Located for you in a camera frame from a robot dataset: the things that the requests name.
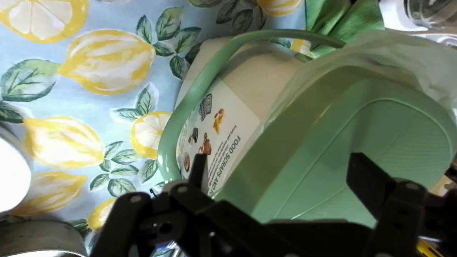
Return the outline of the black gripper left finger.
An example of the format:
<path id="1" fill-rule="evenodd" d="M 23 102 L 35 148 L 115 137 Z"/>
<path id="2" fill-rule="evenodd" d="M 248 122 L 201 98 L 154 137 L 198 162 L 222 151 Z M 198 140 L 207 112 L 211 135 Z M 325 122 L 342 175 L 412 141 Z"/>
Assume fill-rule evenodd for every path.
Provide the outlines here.
<path id="1" fill-rule="evenodd" d="M 195 154 L 188 175 L 188 182 L 201 192 L 207 191 L 207 155 Z"/>

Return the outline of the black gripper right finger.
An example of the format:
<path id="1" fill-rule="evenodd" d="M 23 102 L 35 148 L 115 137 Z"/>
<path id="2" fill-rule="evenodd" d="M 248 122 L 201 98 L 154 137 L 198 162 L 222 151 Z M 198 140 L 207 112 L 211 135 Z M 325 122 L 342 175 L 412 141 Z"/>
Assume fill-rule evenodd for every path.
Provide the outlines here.
<path id="1" fill-rule="evenodd" d="M 382 212 L 395 180 L 364 152 L 351 152 L 345 182 L 374 218 Z"/>

